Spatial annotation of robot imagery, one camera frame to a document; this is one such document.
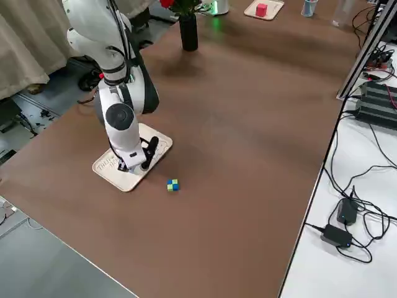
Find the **power adapter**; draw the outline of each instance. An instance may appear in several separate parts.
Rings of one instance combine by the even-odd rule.
[[[353,235],[348,231],[327,224],[321,236],[322,241],[339,248],[348,248],[352,244]]]
[[[337,221],[344,225],[352,225],[357,220],[357,209],[359,206],[349,198],[343,198],[337,210]]]

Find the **green light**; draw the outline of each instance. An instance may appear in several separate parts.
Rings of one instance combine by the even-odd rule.
[[[217,14],[218,13],[218,1],[213,1],[212,2],[212,14]]]
[[[212,19],[212,26],[215,29],[215,31],[220,31],[220,29],[221,29],[220,19],[217,17],[214,17]]]

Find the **vase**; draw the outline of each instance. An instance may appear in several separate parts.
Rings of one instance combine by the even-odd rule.
[[[179,16],[179,28],[181,30],[182,48],[188,52],[196,51],[199,48],[196,16],[194,14]]]

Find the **red flower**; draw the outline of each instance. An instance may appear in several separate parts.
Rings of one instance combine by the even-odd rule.
[[[161,6],[164,8],[169,8],[171,5],[174,4],[175,0],[160,0]]]

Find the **beige curtain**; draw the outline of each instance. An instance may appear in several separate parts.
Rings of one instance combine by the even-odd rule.
[[[116,0],[129,17],[153,1]],[[0,99],[47,83],[50,73],[77,55],[66,40],[69,27],[62,0],[0,0]]]

